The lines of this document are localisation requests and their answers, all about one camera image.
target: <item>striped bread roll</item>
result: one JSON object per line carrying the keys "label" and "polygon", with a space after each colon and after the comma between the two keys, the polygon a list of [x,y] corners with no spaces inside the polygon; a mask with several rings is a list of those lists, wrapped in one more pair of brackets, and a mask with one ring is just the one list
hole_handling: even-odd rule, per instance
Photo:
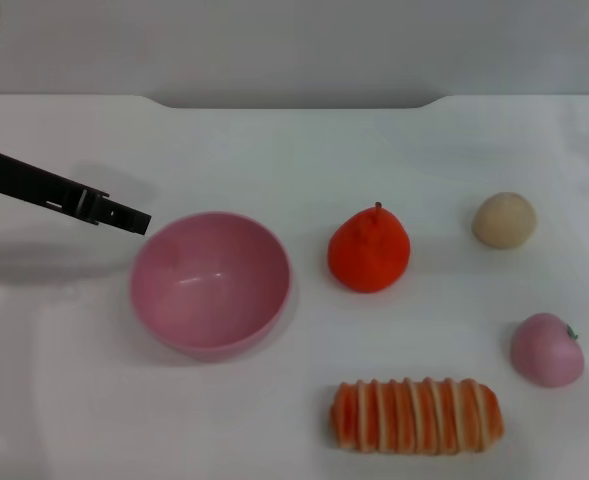
{"label": "striped bread roll", "polygon": [[338,446],[363,453],[483,452],[503,436],[496,395],[471,379],[342,383],[330,417]]}

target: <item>bowl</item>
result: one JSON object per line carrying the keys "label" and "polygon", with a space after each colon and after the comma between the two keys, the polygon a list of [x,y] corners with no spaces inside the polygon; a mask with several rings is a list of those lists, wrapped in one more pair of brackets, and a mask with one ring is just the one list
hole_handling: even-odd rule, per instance
{"label": "bowl", "polygon": [[218,361],[260,342],[291,286],[287,253],[260,223],[210,212],[175,221],[139,253],[131,279],[138,318],[160,341]]}

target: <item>gray wall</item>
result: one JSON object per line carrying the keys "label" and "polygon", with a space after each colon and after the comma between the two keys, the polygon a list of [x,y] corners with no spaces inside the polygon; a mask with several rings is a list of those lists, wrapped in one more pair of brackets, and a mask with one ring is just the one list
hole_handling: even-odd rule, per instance
{"label": "gray wall", "polygon": [[0,0],[0,92],[180,107],[589,93],[589,0]]}

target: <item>white table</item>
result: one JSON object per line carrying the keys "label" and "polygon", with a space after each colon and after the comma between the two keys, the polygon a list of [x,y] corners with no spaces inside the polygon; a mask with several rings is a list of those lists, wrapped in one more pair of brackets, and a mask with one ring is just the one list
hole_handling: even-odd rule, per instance
{"label": "white table", "polygon": [[[198,364],[137,325],[144,240],[0,196],[0,479],[589,479],[589,97],[451,97],[417,110],[175,110],[127,96],[0,96],[0,152],[152,215],[249,215],[296,276],[257,350]],[[498,191],[535,205],[524,248],[491,251],[470,215]],[[413,243],[406,275],[357,295],[329,236],[375,201]],[[540,311],[575,328],[575,385],[526,383],[505,357]],[[358,378],[473,377],[506,420],[490,452],[360,456],[326,435]]]}

